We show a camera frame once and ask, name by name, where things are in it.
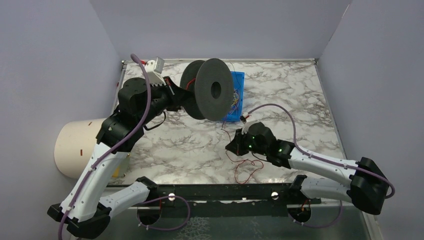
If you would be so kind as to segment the black cable spool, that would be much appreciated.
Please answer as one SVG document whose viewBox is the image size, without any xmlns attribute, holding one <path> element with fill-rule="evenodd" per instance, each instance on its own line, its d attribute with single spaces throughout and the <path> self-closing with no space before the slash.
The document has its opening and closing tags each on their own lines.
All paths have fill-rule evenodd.
<svg viewBox="0 0 424 240">
<path fill-rule="evenodd" d="M 179 86 L 191 93 L 182 107 L 196 120 L 220 121 L 230 111 L 233 77 L 226 63 L 219 58 L 191 62 L 184 69 Z"/>
</svg>

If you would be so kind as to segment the blue plastic bin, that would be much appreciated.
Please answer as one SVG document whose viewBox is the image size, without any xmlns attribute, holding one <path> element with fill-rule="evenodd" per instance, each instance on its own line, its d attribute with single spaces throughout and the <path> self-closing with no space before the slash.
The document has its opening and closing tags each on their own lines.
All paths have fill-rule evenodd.
<svg viewBox="0 0 424 240">
<path fill-rule="evenodd" d="M 229 112 L 222 121 L 225 122 L 239 122 L 243 110 L 244 99 L 244 82 L 245 73 L 240 71 L 231 72 L 233 79 L 233 100 Z"/>
</svg>

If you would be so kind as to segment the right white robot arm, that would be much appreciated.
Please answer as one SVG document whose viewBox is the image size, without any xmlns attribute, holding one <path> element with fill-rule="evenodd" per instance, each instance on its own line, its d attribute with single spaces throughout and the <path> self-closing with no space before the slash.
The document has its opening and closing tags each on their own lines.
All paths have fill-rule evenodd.
<svg viewBox="0 0 424 240">
<path fill-rule="evenodd" d="M 276 138 L 261 122 L 237 129 L 225 149 L 237 156 L 262 155 L 276 167 L 321 176 L 306 177 L 300 184 L 300 191 L 308 199 L 341 200 L 365 213 L 379 215 L 389 190 L 386 176 L 372 159 L 347 160 L 297 147 L 293 142 Z"/>
</svg>

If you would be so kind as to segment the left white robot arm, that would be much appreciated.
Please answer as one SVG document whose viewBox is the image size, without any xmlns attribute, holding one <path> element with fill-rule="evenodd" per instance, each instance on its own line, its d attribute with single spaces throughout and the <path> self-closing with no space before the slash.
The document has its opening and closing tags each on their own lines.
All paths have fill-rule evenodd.
<svg viewBox="0 0 424 240">
<path fill-rule="evenodd" d="M 59 222 L 59 238 L 67 230 L 77 238 L 93 240 L 113 217 L 155 195 L 157 185 L 146 177 L 111 195 L 103 196 L 103 192 L 116 168 L 144 135 L 145 125 L 164 111 L 180 110 L 194 95 L 169 77 L 162 78 L 161 83 L 140 77 L 124 83 L 117 94 L 118 106 L 101 124 L 92 155 L 76 185 L 61 203 L 47 211 Z"/>
</svg>

